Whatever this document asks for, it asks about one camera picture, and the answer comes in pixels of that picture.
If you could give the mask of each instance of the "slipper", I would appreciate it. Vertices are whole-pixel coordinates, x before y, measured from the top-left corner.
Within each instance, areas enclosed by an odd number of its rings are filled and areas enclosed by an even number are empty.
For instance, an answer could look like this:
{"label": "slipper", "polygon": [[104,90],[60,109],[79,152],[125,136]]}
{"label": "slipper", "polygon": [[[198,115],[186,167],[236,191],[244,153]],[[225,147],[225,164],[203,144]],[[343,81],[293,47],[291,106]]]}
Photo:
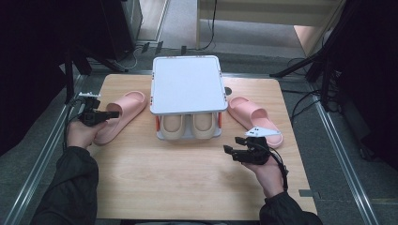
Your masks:
{"label": "slipper", "polygon": [[[248,130],[253,127],[278,130],[275,124],[268,118],[268,113],[265,109],[244,97],[230,99],[227,110],[232,117]],[[282,144],[282,141],[282,134],[267,136],[269,147],[276,148]]]}
{"label": "slipper", "polygon": [[196,139],[210,139],[216,130],[214,113],[198,113],[191,116],[191,132]]}
{"label": "slipper", "polygon": [[115,102],[109,103],[106,106],[106,111],[117,111],[119,112],[119,117],[108,120],[108,125],[99,131],[94,139],[94,143],[102,145],[113,140],[126,124],[137,116],[145,106],[146,96],[139,91],[128,92]]}
{"label": "slipper", "polygon": [[165,140],[177,140],[185,133],[185,115],[164,115],[161,117],[161,134]]}

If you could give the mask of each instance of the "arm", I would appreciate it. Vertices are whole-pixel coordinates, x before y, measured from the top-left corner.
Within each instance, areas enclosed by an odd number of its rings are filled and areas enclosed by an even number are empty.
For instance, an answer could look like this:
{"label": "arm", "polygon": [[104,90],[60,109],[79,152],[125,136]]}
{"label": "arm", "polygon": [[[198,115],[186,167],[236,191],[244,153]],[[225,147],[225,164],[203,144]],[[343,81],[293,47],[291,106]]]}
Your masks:
{"label": "arm", "polygon": [[52,183],[44,193],[31,224],[94,224],[97,216],[99,170],[85,148],[106,122],[69,126],[68,148],[56,163]]}
{"label": "arm", "polygon": [[264,165],[243,163],[255,173],[266,195],[266,204],[260,210],[261,224],[322,224],[315,214],[304,212],[283,190],[282,173],[273,157]]}

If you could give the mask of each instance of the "wrist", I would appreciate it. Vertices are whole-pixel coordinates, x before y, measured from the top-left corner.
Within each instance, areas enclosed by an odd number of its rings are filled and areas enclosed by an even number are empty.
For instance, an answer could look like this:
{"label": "wrist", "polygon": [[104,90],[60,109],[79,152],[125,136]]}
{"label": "wrist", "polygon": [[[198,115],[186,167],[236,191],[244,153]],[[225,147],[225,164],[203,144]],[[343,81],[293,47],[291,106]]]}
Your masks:
{"label": "wrist", "polygon": [[68,142],[67,147],[79,147],[79,148],[87,149],[88,146],[85,146],[85,144],[82,144],[79,142]]}
{"label": "wrist", "polygon": [[284,192],[284,190],[283,187],[272,187],[272,188],[263,189],[263,192],[267,198],[272,198],[278,194],[281,194],[282,192]]}

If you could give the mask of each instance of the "beige slipper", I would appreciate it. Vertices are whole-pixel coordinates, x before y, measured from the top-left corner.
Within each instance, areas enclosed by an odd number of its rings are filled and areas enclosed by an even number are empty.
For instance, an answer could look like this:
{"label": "beige slipper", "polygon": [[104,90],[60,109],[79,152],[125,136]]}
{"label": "beige slipper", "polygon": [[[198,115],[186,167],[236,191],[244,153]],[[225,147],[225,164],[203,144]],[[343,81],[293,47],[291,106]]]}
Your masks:
{"label": "beige slipper", "polygon": [[211,139],[216,126],[215,113],[198,113],[191,116],[191,132],[196,139]]}
{"label": "beige slipper", "polygon": [[185,115],[164,115],[161,117],[161,134],[165,140],[177,140],[185,132]]}

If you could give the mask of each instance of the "aluminum rail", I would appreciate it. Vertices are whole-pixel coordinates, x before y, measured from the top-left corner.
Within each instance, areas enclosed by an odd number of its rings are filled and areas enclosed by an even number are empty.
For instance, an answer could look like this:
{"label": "aluminum rail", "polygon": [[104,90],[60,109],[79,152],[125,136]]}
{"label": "aluminum rail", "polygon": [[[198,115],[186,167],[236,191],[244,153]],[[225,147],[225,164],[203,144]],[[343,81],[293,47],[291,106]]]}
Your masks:
{"label": "aluminum rail", "polygon": [[[311,91],[317,89],[316,84],[314,83],[309,83],[309,86]],[[313,96],[313,100],[318,101],[319,97]],[[321,103],[317,102],[315,104],[319,112],[320,118],[325,126],[326,132],[329,135],[336,157],[340,162],[340,166],[343,170],[345,179],[347,180],[347,183],[352,191],[354,200],[360,210],[360,214],[362,215],[364,223],[367,225],[380,224],[329,114],[325,112]]]}
{"label": "aluminum rail", "polygon": [[[78,75],[75,80],[75,91],[76,93],[82,90],[85,75]],[[26,210],[27,205],[30,203],[33,194],[38,187],[38,183],[41,180],[44,171],[47,168],[48,162],[50,161],[54,149],[59,141],[59,138],[62,135],[62,131],[64,128],[64,121],[68,113],[68,105],[64,105],[62,112],[58,116],[58,119],[55,122],[54,128],[47,139],[47,142],[44,144],[41,152],[36,160],[35,165],[32,168],[32,171],[29,173],[27,179],[25,180],[23,187],[17,197],[16,202],[12,206],[11,210],[8,212],[6,220],[4,222],[5,225],[16,225],[20,224],[23,214]]]}

